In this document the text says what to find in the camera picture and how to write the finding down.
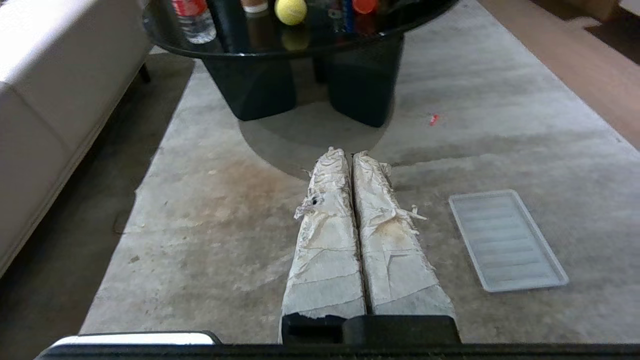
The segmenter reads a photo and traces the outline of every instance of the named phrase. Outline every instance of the red label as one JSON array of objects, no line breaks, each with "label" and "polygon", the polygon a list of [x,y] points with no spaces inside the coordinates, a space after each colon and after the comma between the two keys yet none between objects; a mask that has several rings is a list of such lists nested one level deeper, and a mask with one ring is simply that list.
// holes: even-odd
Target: red label
[{"label": "red label", "polygon": [[180,16],[197,16],[207,9],[205,0],[172,0],[175,13]]}]

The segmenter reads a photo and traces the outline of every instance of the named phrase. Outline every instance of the glass tabletop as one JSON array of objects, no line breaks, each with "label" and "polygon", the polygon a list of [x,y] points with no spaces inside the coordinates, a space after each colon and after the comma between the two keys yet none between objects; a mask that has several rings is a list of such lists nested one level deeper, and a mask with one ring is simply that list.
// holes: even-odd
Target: glass tabletop
[{"label": "glass tabletop", "polygon": [[375,12],[353,11],[350,0],[307,0],[307,18],[282,24],[269,9],[245,13],[240,0],[207,0],[216,38],[205,44],[187,40],[171,0],[151,0],[143,24],[151,41],[192,58],[299,58],[346,51],[398,36],[446,12],[458,0],[378,0]]}]

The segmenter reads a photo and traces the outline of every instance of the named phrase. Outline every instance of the black table base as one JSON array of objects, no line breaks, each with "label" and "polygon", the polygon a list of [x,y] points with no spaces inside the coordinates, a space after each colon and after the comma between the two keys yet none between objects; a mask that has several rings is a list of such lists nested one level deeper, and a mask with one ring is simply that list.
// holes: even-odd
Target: black table base
[{"label": "black table base", "polygon": [[[385,123],[393,101],[404,36],[351,51],[314,57],[314,74],[326,83],[333,108],[374,127]],[[234,115],[255,120],[296,107],[289,60],[203,59]]]}]

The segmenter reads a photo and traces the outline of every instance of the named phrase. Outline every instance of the gray rug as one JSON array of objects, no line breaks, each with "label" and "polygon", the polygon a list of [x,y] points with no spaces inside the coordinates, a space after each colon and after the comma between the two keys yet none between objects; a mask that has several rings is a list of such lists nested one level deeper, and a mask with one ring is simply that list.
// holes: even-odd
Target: gray rug
[{"label": "gray rug", "polygon": [[[238,122],[196,65],[83,332],[275,341],[300,169],[332,145],[393,164],[400,205],[429,218],[416,222],[421,244],[463,341],[640,341],[640,155],[479,4],[461,1],[407,35],[382,129],[335,113],[305,76],[301,107]],[[481,288],[447,198],[505,188],[529,207],[568,286]]]}]

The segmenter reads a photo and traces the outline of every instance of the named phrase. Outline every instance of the round glass table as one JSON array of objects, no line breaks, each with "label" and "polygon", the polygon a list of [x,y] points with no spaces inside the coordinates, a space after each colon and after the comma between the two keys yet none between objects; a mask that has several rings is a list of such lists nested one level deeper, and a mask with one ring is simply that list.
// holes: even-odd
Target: round glass table
[{"label": "round glass table", "polygon": [[458,0],[378,0],[375,12],[353,11],[351,0],[307,0],[307,18],[282,24],[269,9],[245,13],[239,0],[207,0],[217,36],[187,40],[170,0],[150,0],[143,13],[151,41],[200,58],[234,115],[268,117],[296,106],[289,60],[310,57],[316,81],[326,83],[333,108],[382,126],[393,98],[404,33],[446,12]]}]

